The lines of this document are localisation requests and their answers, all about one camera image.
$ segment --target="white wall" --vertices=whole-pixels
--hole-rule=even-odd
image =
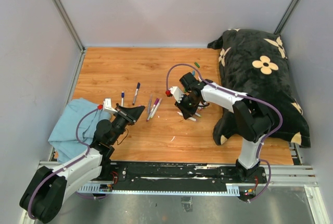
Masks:
[[[314,167],[333,221],[333,3],[301,0],[283,31],[291,73],[306,119],[312,148],[304,150]]]
[[[18,223],[79,50],[52,0],[0,0],[0,8],[0,222]]]
[[[87,46],[206,47],[228,28],[273,32],[291,0],[62,0]]]

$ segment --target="gray floor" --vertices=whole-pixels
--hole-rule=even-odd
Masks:
[[[228,196],[193,196],[185,212],[181,196],[111,195],[104,200],[71,196],[50,224],[246,223],[313,224],[304,188],[269,188],[251,204]]]

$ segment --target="flower pattern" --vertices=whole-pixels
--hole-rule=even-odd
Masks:
[[[272,70],[279,69],[275,63],[271,63],[271,60],[268,56],[261,56],[260,61],[253,61],[252,65],[257,69],[260,69],[263,74],[271,74]]]
[[[226,51],[222,48],[219,56],[219,61],[221,62],[222,66],[225,66],[225,55],[228,53],[228,51],[231,49],[229,47]]]
[[[270,39],[264,39],[264,40],[266,40],[266,41],[268,41],[270,44],[273,44],[274,46],[276,46],[276,47],[278,48],[278,50],[280,51],[280,53],[281,53],[281,57],[282,57],[282,58],[287,58],[287,57],[286,57],[285,48],[283,48],[283,46],[282,46],[282,41],[281,41],[281,38],[280,38],[280,37],[278,37],[278,38],[276,39],[276,41],[273,41],[273,40],[270,40]]]
[[[301,106],[296,102],[296,100],[295,100],[294,103],[291,103],[291,104],[297,109],[297,111],[298,111],[301,115],[303,115],[303,110],[302,110]]]
[[[302,135],[301,132],[296,133],[290,142],[297,143],[298,145],[302,145]]]

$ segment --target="wire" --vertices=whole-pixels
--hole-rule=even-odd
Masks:
[[[77,194],[79,197],[87,199],[87,200],[100,200],[100,199],[105,199],[106,197],[108,197],[109,195],[103,195],[103,196],[86,196],[84,194],[80,194],[78,192],[75,192],[75,194]]]
[[[126,137],[128,136],[128,134],[129,134],[129,130],[128,129],[125,129],[125,130],[127,130],[127,134],[126,134],[126,136],[121,140],[121,142],[120,143],[118,143],[118,140],[117,140],[117,146],[119,146],[125,139],[126,139]]]
[[[118,182],[118,177],[119,177],[119,176],[118,176],[118,174],[117,174],[116,172],[114,172],[114,171],[111,172],[111,175],[113,175],[113,179],[112,179],[112,180],[113,180],[113,185],[116,185],[116,183]]]
[[[264,186],[264,188],[259,192],[259,194],[257,194],[255,197],[253,197],[252,199],[250,199],[250,200],[249,200],[250,202],[254,201],[254,200],[257,199],[260,195],[262,195],[263,192],[265,192],[265,190],[268,188],[268,185],[269,185],[270,182],[271,182],[272,170],[271,170],[271,165],[270,165],[270,163],[268,162],[268,160],[264,160],[264,159],[259,159],[259,161],[262,161],[262,162],[264,162],[264,163],[267,164],[267,166],[268,166],[268,179],[267,179],[267,183],[266,183],[266,185]]]
[[[275,113],[277,113],[277,115],[278,115],[278,117],[279,117],[279,124],[277,125],[276,128],[274,128],[273,130],[271,130],[267,135],[265,135],[265,136],[261,139],[261,142],[260,142],[259,147],[258,147],[258,149],[257,149],[257,152],[256,152],[256,154],[255,154],[256,158],[259,159],[260,151],[261,151],[261,147],[262,147],[264,141],[266,140],[266,138],[269,137],[271,134],[275,133],[275,132],[276,132],[277,130],[279,130],[280,127],[282,126],[283,118],[282,118],[282,115],[281,115],[280,111],[279,111],[276,107],[274,107],[272,104],[270,104],[270,103],[268,103],[268,102],[265,102],[265,101],[263,101],[263,100],[260,100],[260,99],[254,98],[254,97],[252,97],[252,96],[240,95],[240,94],[238,94],[237,92],[229,91],[228,89],[225,89],[225,88],[223,88],[223,87],[221,87],[221,86],[215,86],[214,84],[212,84],[212,83],[206,81],[206,80],[202,77],[200,71],[199,71],[197,68],[195,68],[194,66],[190,65],[190,64],[176,64],[176,65],[172,66],[172,67],[169,69],[168,73],[166,74],[166,90],[169,89],[169,75],[170,75],[170,72],[171,72],[171,70],[173,70],[173,69],[174,69],[175,67],[177,67],[177,66],[187,66],[187,67],[190,67],[190,68],[194,69],[196,72],[198,72],[198,76],[199,76],[199,78],[200,78],[205,84],[207,84],[207,85],[209,85],[209,86],[211,86],[211,87],[213,87],[213,88],[215,88],[215,89],[217,89],[217,90],[223,91],[223,92],[228,93],[228,94],[233,95],[233,96],[238,96],[238,97],[241,97],[241,98],[245,98],[245,99],[249,99],[249,100],[252,100],[252,101],[255,101],[255,102],[261,103],[261,104],[263,104],[263,105],[265,105],[265,106],[271,108]],[[263,190],[262,190],[257,196],[255,196],[254,198],[252,198],[250,201],[253,201],[253,200],[255,200],[256,198],[258,198],[258,197],[259,197],[259,196],[260,196],[260,195],[261,195],[261,194],[267,189],[267,187],[268,187],[268,185],[269,185],[269,183],[270,183],[270,181],[271,181],[272,173],[271,173],[271,166],[270,166],[269,162],[268,162],[267,160],[263,160],[263,159],[259,159],[259,161],[263,161],[263,162],[267,163],[267,165],[268,165],[268,171],[269,171],[269,173],[268,173],[268,180],[267,180],[267,184],[265,185],[265,187],[263,188]]]
[[[205,107],[208,107],[208,106],[209,106],[209,103],[207,103],[206,105],[200,105],[199,107],[205,108]]]
[[[254,176],[254,180],[255,180],[255,186],[254,186],[254,188],[251,188],[253,191],[256,190],[256,188],[258,187],[258,184],[259,184],[258,176]]]
[[[90,151],[90,147],[89,147],[88,144],[82,142],[82,141],[79,139],[78,131],[79,131],[80,124],[81,124],[81,122],[84,120],[84,118],[86,118],[88,115],[90,115],[90,114],[92,114],[92,113],[98,111],[99,109],[101,109],[101,108],[98,106],[96,109],[90,111],[90,112],[87,113],[85,116],[83,116],[82,119],[79,121],[78,126],[76,127],[76,133],[75,133],[75,135],[76,135],[76,139],[77,139],[77,141],[78,141],[79,143],[81,143],[81,144],[87,146],[87,151],[85,152],[85,154],[82,155],[81,157],[79,157],[78,159],[72,161],[72,162],[69,163],[68,165],[64,166],[63,168],[60,168],[60,169],[58,169],[57,171],[55,171],[55,172],[51,173],[50,175],[48,175],[44,180],[42,180],[42,182],[41,182],[41,183],[36,187],[36,189],[33,191],[32,195],[31,195],[31,198],[30,198],[30,200],[29,200],[29,204],[28,204],[28,215],[29,215],[29,218],[30,218],[30,219],[32,219],[32,220],[36,220],[36,219],[37,219],[36,217],[34,217],[34,216],[32,215],[32,203],[33,203],[33,201],[34,201],[34,199],[35,199],[35,197],[36,197],[36,195],[37,195],[39,189],[40,189],[40,188],[41,188],[41,187],[42,187],[42,186],[43,186],[43,185],[44,185],[44,184],[45,184],[45,183],[46,183],[51,177],[55,176],[56,174],[58,174],[58,173],[60,173],[60,172],[65,171],[65,169],[67,169],[67,168],[71,167],[72,165],[78,163],[78,162],[81,161],[83,158],[85,158],[85,157],[87,156],[87,154],[89,153],[89,151]]]

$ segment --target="purple marker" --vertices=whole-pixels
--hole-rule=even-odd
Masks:
[[[154,105],[152,106],[151,111],[150,111],[150,113],[149,113],[148,118],[147,118],[146,121],[149,121],[149,118],[150,118],[150,116],[151,116],[152,112],[154,111],[154,109],[155,109],[155,107],[156,107],[157,104],[158,104],[158,98],[156,98],[156,100],[154,102]]]
[[[140,89],[140,83],[138,82],[138,83],[137,83],[137,86],[136,86],[136,91],[135,91],[135,94],[134,94],[134,99],[133,99],[133,103],[132,103],[132,105],[135,104],[136,97],[137,97],[137,92],[139,91],[139,89]]]

